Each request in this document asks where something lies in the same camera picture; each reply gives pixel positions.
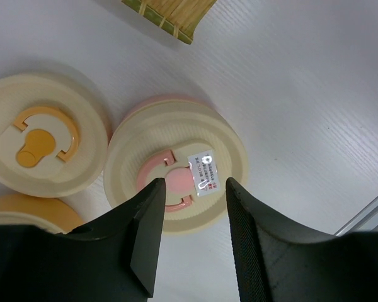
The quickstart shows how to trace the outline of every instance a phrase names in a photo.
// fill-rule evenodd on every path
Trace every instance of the round container lid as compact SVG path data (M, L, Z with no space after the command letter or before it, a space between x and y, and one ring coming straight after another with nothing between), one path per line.
M101 173L110 123L88 90L60 75L0 80L0 182L32 196L67 196Z
M104 188L112 206L154 178L166 179L165 233L194 232L226 211L228 177L245 183L248 158L228 123L181 96L150 99L131 111L108 149Z
M59 199L23 194L0 197L0 225L35 225L51 233L69 233L82 224L78 214Z

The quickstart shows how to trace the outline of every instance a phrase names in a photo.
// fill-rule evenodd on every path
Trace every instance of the cream plastic lid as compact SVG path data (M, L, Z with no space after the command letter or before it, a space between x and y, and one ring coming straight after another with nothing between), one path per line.
M0 182L32 196L60 197L101 173L110 122L91 93L61 75L0 80Z
M163 232L195 232L226 212L226 179L244 184L248 158L234 130L210 107L182 96L156 97L134 108L114 133L106 196L118 206L156 177L167 182ZM209 192L200 189L203 179Z
M0 197L0 225L35 225L51 233L69 233L82 224L79 215L59 199L23 194Z

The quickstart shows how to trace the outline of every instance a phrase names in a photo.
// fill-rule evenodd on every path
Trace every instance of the orange c-shaped clip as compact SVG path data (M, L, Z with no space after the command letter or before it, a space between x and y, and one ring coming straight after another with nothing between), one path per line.
M55 107L48 107L48 106L36 106L32 108L28 108L21 112L17 118L14 120L13 125L24 131L28 125L25 123L25 120L33 115L52 115L58 119L60 119L69 130L71 136L70 147L68 150L61 150L57 156L58 158L62 159L64 162L69 161L73 155L77 152L78 145L79 145L79 134L77 131L77 127L74 124L74 121L61 112L59 109Z

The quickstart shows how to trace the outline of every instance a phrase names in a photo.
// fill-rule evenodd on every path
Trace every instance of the white label sticker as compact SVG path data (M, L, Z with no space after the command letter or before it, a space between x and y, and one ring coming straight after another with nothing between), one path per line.
M213 150L188 156L188 161L198 197L221 190Z

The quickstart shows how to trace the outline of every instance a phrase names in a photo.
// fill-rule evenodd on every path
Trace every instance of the white wooden table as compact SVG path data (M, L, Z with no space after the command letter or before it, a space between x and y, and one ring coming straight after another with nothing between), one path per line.
M218 0L190 46L117 0L0 1L0 78L31 70L89 87L114 128L155 94L212 103L248 150L247 188L318 230L378 195L378 0ZM86 220L110 209L102 178L65 200ZM227 218L163 238L153 301L239 301Z

